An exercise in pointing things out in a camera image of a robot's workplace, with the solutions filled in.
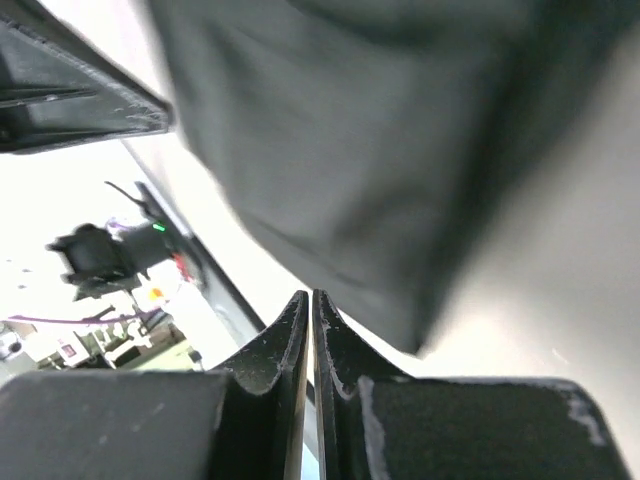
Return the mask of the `black t shirt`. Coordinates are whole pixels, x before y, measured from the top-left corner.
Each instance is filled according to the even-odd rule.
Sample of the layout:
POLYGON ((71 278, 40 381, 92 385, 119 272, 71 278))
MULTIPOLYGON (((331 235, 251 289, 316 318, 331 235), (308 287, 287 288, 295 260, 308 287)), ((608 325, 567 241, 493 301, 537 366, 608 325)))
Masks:
POLYGON ((151 1, 187 144, 253 238, 416 353, 635 1, 151 1))

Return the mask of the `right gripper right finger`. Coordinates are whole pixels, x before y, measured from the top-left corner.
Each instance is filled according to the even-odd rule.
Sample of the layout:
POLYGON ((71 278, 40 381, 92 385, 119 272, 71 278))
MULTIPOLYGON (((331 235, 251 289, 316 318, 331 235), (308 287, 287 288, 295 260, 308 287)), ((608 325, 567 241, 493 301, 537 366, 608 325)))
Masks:
POLYGON ((420 379, 312 298, 324 479, 626 479, 593 399, 558 378, 420 379))

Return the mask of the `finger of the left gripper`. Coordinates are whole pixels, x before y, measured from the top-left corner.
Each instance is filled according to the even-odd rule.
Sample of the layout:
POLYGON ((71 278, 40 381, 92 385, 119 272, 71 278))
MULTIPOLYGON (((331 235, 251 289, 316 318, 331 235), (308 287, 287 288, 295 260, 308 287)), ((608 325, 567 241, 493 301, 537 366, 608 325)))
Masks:
POLYGON ((37 1, 1 4, 1 150, 28 153, 164 134, 168 103, 37 1))

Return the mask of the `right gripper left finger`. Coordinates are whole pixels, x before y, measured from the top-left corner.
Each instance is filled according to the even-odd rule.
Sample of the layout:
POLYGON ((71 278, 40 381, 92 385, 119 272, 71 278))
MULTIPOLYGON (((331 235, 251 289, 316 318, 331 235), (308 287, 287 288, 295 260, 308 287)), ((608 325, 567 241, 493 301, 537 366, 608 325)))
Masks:
POLYGON ((1 390, 5 479, 296 479, 308 296, 207 372, 31 372, 1 390))

